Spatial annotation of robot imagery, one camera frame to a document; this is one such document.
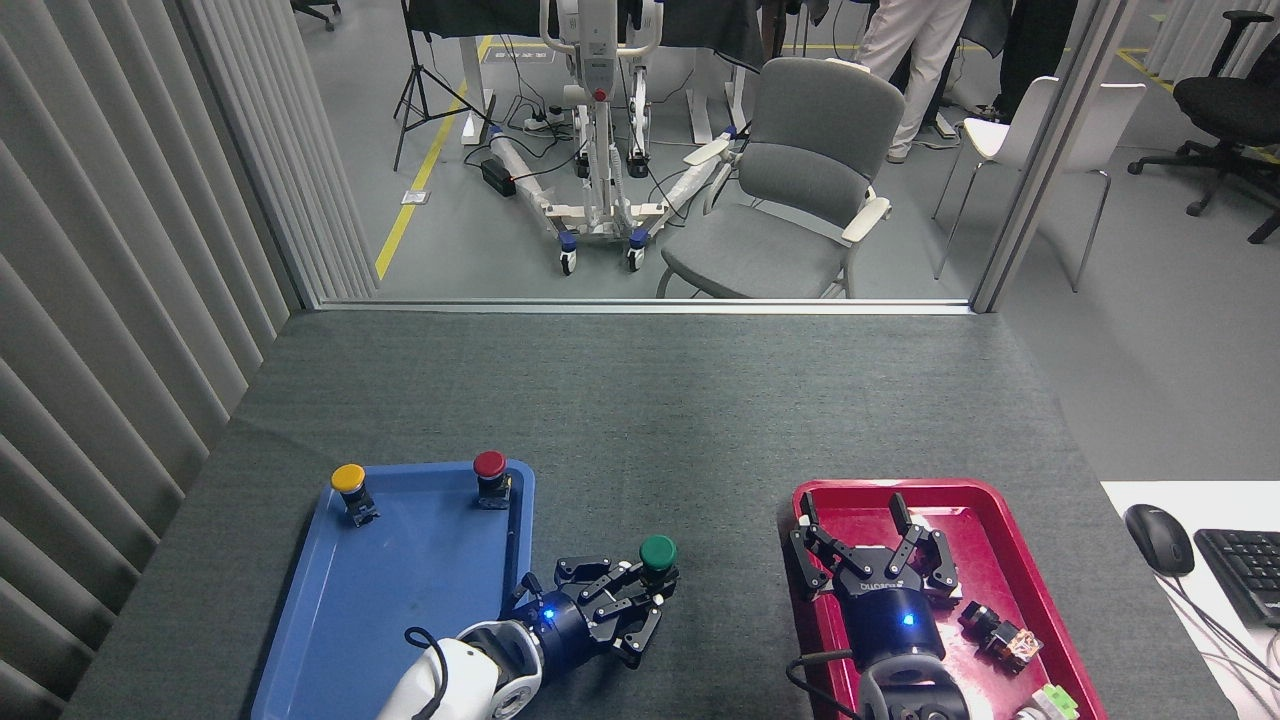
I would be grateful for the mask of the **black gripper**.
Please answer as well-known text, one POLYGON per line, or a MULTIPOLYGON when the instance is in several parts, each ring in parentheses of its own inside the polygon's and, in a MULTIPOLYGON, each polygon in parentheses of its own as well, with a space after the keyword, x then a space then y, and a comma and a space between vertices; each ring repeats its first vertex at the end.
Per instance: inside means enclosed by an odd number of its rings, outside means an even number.
POLYGON ((835 591, 856 670, 865 673, 905 655, 945 659, 929 603, 959 602, 957 566, 945 533, 916 523, 902 495, 895 492, 888 507, 901 541, 891 560, 863 577, 854 548, 820 524, 810 491, 801 493, 799 507, 790 543, 803 592, 814 600, 835 591))
POLYGON ((530 591, 520 606, 520 620, 539 639, 543 671, 568 673, 605 651, 637 669, 678 579, 676 565, 659 570, 608 557, 558 559, 556 591, 530 591))

